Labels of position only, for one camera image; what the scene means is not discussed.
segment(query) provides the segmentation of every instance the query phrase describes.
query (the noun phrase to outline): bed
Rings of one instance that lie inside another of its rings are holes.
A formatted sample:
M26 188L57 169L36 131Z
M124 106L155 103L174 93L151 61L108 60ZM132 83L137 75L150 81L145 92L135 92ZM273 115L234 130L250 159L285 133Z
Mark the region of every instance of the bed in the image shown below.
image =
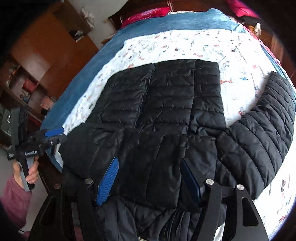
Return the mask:
M217 2L220 3L220 8L226 8L224 3ZM163 4L170 6L172 10L178 10L174 9L173 6L177 5L171 1L155 2L153 6L162 7ZM122 11L126 8L123 7L111 17L115 27L118 28L119 21L122 22L123 18L135 13L133 10L124 15ZM136 22L120 30L73 79L48 113L41 128L63 126L68 134L85 122L108 79L117 72L144 64L188 58L219 64L227 127L254 106L271 71L288 79L285 71L268 51L242 25L221 11L210 9L206 12L170 14ZM280 229L295 200L295 150L294 137L276 177L254 200L269 239ZM59 154L52 162L62 169ZM223 225L217 229L215 240L221 240L222 233Z

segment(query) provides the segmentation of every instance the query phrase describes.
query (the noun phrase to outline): jacket sleeve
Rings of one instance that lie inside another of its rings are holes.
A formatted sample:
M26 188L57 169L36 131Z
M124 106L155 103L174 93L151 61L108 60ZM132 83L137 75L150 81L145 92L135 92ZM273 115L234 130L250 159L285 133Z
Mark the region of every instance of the jacket sleeve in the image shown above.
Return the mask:
M26 224L31 196L32 192L22 189L12 175L6 184L3 196L0 197L0 202L8 218L18 229Z
M216 140L215 179L244 185L253 199L273 180L293 140L295 92L271 72L257 105Z

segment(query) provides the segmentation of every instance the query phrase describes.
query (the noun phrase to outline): wooden headboard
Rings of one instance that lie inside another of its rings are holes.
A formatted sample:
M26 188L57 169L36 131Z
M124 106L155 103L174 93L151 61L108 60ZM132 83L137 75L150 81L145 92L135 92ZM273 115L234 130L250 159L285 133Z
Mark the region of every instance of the wooden headboard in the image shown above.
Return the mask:
M158 7L170 7L172 12L196 11L204 12L210 8L216 8L225 15L235 17L225 0L129 0L115 14L109 17L115 29L118 30L127 18L150 9Z

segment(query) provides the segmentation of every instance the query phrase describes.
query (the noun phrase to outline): pink pillow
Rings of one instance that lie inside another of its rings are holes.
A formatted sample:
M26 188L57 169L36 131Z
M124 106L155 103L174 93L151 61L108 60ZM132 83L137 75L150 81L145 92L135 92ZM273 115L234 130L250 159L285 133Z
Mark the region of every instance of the pink pillow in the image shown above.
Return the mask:
M125 26L140 20L144 20L148 18L164 17L165 15L168 14L169 11L170 11L169 7L159 7L159 8L144 11L142 13L138 13L126 19L121 25L121 28L124 28Z
M226 0L230 9L238 16L250 16L254 18L260 18L256 13L249 9L244 3L239 0Z

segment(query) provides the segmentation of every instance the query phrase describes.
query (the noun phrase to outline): human hand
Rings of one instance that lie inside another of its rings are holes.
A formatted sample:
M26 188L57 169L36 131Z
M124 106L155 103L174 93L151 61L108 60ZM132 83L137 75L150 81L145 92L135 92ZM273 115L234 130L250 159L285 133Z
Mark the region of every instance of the human hand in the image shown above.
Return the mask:
M33 184L38 180L38 164L39 164L38 158L39 158L39 156L34 157L34 164L29 169L29 175L26 176L27 183ZM16 161L13 163L13 170L14 170L13 177L14 177L16 183L22 189L24 189L24 184L22 182L22 178L20 177L21 168Z

